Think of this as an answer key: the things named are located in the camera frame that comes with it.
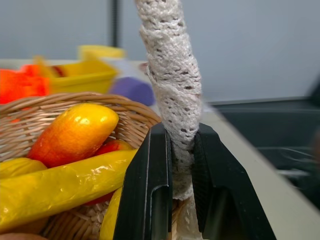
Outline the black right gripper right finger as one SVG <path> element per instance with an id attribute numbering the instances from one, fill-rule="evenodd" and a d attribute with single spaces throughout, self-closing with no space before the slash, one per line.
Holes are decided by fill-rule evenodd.
<path id="1" fill-rule="evenodd" d="M 240 162 L 212 127 L 201 123 L 194 139 L 192 185 L 198 230 L 205 240 L 221 240 L 240 223 L 246 240 L 276 236 L 253 184 Z"/>

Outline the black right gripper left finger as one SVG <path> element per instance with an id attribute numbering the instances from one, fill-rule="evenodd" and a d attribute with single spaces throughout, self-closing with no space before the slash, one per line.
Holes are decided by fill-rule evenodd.
<path id="1" fill-rule="evenodd" d="M 158 123 L 148 130 L 126 170 L 113 239 L 166 240 L 172 207 L 171 139 Z"/>

